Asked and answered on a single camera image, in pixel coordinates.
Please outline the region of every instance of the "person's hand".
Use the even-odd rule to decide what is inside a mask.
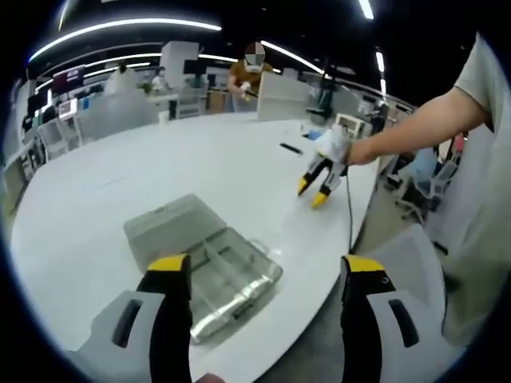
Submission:
[[[370,139],[355,141],[348,153],[348,165],[365,165],[376,160],[378,155],[373,149]]]
[[[233,92],[235,97],[237,98],[243,98],[243,96],[245,95],[245,92],[241,89],[241,88],[236,88],[236,89],[233,89]]]
[[[196,383],[225,383],[225,380],[213,375],[212,373],[207,373],[201,379],[196,381]]]

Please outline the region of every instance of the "black cable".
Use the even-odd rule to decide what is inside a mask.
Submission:
[[[348,193],[348,210],[350,212],[350,246],[348,247],[350,249],[350,254],[353,250],[351,247],[351,240],[353,239],[353,211],[351,210],[351,193],[350,193],[350,180],[348,178],[348,170],[346,170],[346,189]]]

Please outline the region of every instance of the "person's arm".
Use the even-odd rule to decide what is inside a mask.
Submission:
[[[468,132],[487,118],[485,110],[471,96],[452,88],[425,103],[398,126],[371,137],[368,144],[376,156],[412,152]]]
[[[424,104],[396,127],[353,143],[348,162],[367,164],[379,156],[440,144],[489,121],[488,87],[479,38],[456,86]]]
[[[229,76],[227,81],[227,89],[229,92],[237,96],[241,96],[243,94],[243,90],[239,86],[236,86],[236,76]]]
[[[239,64],[237,62],[231,65],[231,69],[229,71],[229,78],[227,81],[227,89],[235,96],[241,97],[243,96],[244,92],[239,86],[236,85],[236,80],[238,77],[238,65]]]

